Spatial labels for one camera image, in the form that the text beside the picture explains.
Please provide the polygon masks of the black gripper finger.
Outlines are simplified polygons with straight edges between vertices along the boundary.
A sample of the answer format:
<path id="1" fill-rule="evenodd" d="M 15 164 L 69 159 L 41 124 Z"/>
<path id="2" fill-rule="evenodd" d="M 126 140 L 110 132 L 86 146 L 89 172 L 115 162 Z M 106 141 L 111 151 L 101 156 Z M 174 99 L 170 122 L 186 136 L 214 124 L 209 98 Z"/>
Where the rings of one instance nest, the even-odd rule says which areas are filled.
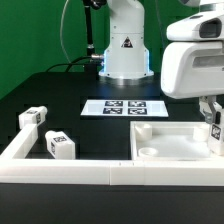
<path id="1" fill-rule="evenodd" d="M 199 109 L 208 124 L 219 124 L 221 113 L 215 96 L 202 96 L 199 98 Z"/>

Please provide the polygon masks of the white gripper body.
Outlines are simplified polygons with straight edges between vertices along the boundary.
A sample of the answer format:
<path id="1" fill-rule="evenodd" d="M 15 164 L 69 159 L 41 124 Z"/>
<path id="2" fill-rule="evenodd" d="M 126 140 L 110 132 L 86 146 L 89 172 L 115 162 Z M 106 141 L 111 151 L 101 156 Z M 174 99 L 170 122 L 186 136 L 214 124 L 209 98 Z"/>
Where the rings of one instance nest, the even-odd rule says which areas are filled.
<path id="1" fill-rule="evenodd" d="M 224 12 L 200 12 L 167 28 L 161 89 L 172 98 L 224 93 Z"/>

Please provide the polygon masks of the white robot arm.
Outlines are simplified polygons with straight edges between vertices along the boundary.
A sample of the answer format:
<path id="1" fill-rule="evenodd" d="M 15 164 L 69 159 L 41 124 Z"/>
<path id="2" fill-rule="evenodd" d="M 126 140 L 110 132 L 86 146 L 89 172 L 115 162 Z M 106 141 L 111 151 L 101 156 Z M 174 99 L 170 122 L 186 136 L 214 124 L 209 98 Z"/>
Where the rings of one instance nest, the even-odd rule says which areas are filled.
<path id="1" fill-rule="evenodd" d="M 168 26 L 161 67 L 161 89 L 175 99 L 200 99 L 205 121 L 219 124 L 224 94 L 224 0 L 179 0 L 199 12 Z M 138 0 L 107 0 L 110 43 L 99 77 L 117 85 L 135 85 L 153 77 L 144 45 L 144 7 Z"/>

